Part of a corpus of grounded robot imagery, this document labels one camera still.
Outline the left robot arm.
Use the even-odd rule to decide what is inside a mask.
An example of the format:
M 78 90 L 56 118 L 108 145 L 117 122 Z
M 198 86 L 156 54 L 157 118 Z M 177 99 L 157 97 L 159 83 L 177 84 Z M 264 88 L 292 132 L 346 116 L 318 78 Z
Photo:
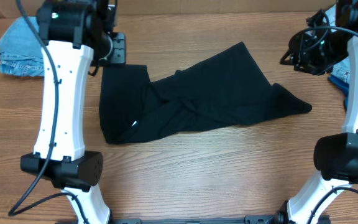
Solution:
M 99 188 L 103 156 L 85 148 L 83 112 L 88 77 L 126 61 L 116 11 L 109 1 L 45 1 L 30 27 L 42 49 L 44 93 L 34 150 L 20 167 L 68 197 L 78 223 L 113 221 Z

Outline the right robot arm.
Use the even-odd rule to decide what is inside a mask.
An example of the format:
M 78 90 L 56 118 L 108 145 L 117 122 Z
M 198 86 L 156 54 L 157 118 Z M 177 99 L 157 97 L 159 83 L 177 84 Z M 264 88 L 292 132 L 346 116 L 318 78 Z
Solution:
M 328 223 L 324 210 L 358 184 L 358 1 L 338 1 L 335 16 L 334 26 L 324 11 L 310 17 L 308 27 L 290 39 L 280 63 L 298 72 L 323 75 L 348 58 L 346 118 L 339 134 L 318 140 L 315 173 L 275 215 L 265 217 L 267 223 Z

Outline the black t-shirt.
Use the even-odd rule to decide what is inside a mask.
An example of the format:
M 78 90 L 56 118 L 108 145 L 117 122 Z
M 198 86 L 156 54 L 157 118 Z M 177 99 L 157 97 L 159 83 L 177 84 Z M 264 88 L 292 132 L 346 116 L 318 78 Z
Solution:
M 179 132 L 250 126 L 308 113 L 309 103 L 270 84 L 243 43 L 150 81 L 145 65 L 103 70 L 100 127 L 109 144 L 142 143 Z

